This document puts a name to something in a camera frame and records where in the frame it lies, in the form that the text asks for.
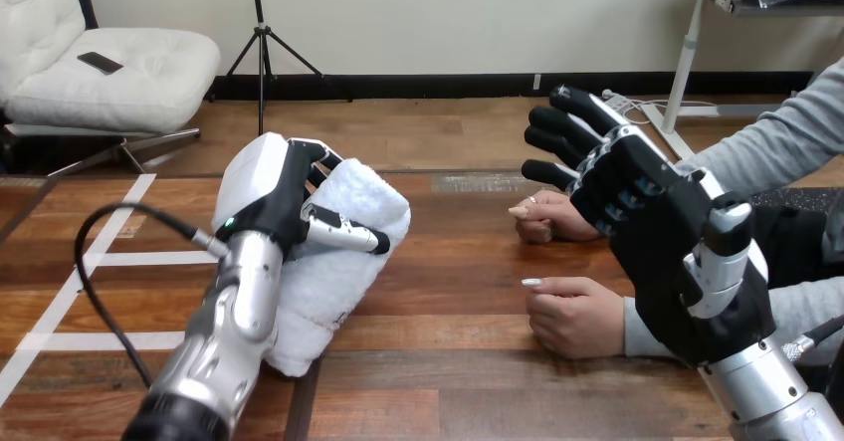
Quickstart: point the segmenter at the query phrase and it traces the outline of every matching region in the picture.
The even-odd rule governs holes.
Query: smartphone
[[[102,71],[104,75],[110,75],[111,73],[119,70],[123,67],[122,64],[114,62],[109,58],[101,55],[100,53],[96,53],[91,51],[90,53],[85,53],[83,55],[77,56],[77,59],[83,63],[91,65],[98,70]]]

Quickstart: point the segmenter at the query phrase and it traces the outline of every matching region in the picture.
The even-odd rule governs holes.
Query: folded towel
[[[328,249],[316,242],[294,248],[293,260],[282,267],[276,315],[279,337],[266,356],[271,366],[287,376],[308,372],[410,226],[407,200],[357,159],[338,165],[311,202],[380,230],[390,239],[390,251],[372,255]]]

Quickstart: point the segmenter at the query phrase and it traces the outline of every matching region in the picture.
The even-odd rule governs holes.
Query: fist
[[[583,277],[541,279],[527,295],[530,328],[566,358],[624,354],[624,301]]]
[[[600,233],[571,205],[567,195],[550,190],[537,192],[533,200],[523,200],[510,209],[510,214],[516,217],[519,236],[529,243],[546,244],[553,237],[574,242],[600,237]]]

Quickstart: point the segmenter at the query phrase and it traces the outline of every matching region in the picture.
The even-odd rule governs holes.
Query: robotic arm
[[[310,203],[306,182],[325,180],[316,166],[341,159],[324,143],[267,133],[226,168],[213,218],[225,243],[214,285],[190,318],[123,433],[132,441],[227,441],[255,388],[264,355],[276,343],[282,264],[305,240],[385,254],[387,236]]]
[[[698,369],[733,436],[844,439],[829,403],[770,338],[767,266],[750,205],[707,170],[678,171],[597,97],[559,87],[550,103],[531,111],[525,139],[567,167],[529,160],[523,175],[567,191],[609,238],[648,330]]]

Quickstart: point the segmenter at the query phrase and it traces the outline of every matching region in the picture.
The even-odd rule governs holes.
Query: white wall
[[[226,72],[253,0],[93,0],[101,26],[204,33]],[[264,0],[267,23],[328,74],[673,71],[693,0]],[[710,5],[698,71],[815,69],[835,19],[732,18]],[[307,69],[271,43],[276,73]],[[238,73],[257,73],[257,46]]]

